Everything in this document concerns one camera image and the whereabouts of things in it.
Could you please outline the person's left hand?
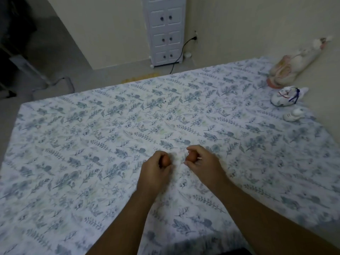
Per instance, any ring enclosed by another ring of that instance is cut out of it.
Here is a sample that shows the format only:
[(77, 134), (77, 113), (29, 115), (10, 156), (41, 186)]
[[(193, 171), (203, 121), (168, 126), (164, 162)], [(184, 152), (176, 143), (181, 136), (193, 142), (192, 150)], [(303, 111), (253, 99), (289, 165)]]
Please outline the person's left hand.
[(173, 168), (172, 164), (166, 168), (146, 167), (146, 162), (144, 162), (141, 167), (136, 191), (149, 198), (157, 197), (166, 184), (168, 184)]

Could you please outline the person's right hand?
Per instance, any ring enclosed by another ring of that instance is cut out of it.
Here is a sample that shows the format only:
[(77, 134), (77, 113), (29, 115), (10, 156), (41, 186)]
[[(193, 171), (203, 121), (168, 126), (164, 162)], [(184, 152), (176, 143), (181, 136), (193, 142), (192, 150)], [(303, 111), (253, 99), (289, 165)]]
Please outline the person's right hand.
[(198, 160), (195, 162), (199, 169), (193, 171), (193, 173), (215, 196), (223, 193), (229, 180), (219, 159), (200, 145), (191, 145), (186, 149), (188, 153), (196, 151), (199, 155)]

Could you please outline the person's right forearm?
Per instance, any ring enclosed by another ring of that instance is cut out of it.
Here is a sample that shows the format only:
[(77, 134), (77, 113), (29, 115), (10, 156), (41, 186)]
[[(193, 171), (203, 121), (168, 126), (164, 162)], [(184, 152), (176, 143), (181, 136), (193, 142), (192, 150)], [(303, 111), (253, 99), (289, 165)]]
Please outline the person's right forearm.
[(209, 188), (257, 255), (340, 255), (340, 249), (266, 207), (229, 180)]

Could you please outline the person's left forearm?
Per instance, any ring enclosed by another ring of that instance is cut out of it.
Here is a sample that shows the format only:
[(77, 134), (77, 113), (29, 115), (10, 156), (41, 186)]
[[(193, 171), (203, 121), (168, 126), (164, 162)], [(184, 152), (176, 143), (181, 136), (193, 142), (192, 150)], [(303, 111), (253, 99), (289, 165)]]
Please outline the person's left forearm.
[(137, 255), (148, 213), (159, 192), (138, 187), (86, 255)]

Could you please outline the floral white bed sheet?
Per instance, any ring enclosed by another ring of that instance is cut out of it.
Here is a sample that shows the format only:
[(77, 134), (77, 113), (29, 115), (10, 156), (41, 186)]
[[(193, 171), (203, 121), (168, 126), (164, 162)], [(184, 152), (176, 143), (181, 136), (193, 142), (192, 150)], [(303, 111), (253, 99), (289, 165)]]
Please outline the floral white bed sheet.
[(183, 164), (196, 144), (283, 216), (304, 227), (336, 223), (340, 147), (310, 111), (283, 120), (290, 108), (270, 103), (270, 68), (253, 58), (23, 104), (0, 171), (0, 255), (85, 255), (156, 150), (172, 154), (176, 169), (138, 254), (244, 246), (227, 210)]

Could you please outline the yellow floor mat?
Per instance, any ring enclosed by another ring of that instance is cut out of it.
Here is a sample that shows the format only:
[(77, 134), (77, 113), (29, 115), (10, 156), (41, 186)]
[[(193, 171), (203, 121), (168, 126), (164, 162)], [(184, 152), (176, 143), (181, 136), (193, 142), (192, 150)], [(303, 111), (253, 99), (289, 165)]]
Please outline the yellow floor mat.
[(159, 73), (149, 73), (149, 74), (145, 74), (145, 75), (141, 75), (141, 76), (137, 76), (137, 77), (131, 77), (131, 78), (127, 78), (121, 81), (121, 84), (125, 84), (125, 83), (129, 83), (129, 82), (134, 82), (134, 81), (141, 81), (141, 80), (146, 80), (149, 78), (154, 78), (154, 77), (159, 77)]

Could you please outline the white shoe with blue laces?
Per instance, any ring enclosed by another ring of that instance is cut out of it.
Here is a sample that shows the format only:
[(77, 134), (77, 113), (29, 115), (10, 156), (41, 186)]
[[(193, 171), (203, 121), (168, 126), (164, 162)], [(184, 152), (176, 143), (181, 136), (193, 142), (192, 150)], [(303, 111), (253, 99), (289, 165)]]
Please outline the white shoe with blue laces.
[(270, 103), (276, 107), (286, 107), (295, 105), (301, 101), (309, 91), (308, 87), (298, 88), (295, 86), (288, 86), (280, 89), (270, 98)]

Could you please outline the white drawer cabinet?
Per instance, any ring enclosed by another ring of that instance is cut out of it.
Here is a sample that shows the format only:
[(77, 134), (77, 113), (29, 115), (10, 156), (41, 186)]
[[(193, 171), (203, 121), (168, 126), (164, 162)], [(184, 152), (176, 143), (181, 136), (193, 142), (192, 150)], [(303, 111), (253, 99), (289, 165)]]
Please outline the white drawer cabinet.
[(151, 68), (182, 63), (186, 0), (141, 0)]

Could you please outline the plush rabbit toy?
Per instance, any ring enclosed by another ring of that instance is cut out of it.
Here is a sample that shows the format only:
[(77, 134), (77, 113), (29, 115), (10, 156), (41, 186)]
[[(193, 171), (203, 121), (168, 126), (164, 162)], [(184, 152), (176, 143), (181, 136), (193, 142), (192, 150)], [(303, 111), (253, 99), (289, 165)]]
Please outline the plush rabbit toy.
[(281, 89), (293, 83), (316, 58), (320, 56), (333, 36), (314, 39), (312, 42), (302, 45), (294, 52), (284, 55), (269, 71), (267, 84), (273, 89)]

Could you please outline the dark furniture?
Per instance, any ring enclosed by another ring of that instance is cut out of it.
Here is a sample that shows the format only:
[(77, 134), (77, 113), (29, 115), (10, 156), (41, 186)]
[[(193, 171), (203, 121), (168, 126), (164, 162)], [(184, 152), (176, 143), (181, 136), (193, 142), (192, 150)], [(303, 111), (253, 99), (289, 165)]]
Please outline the dark furniture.
[(26, 0), (0, 0), (0, 99), (17, 96), (8, 86), (17, 71), (40, 78), (44, 82), (42, 89), (52, 85), (27, 58), (27, 45), (36, 30)]

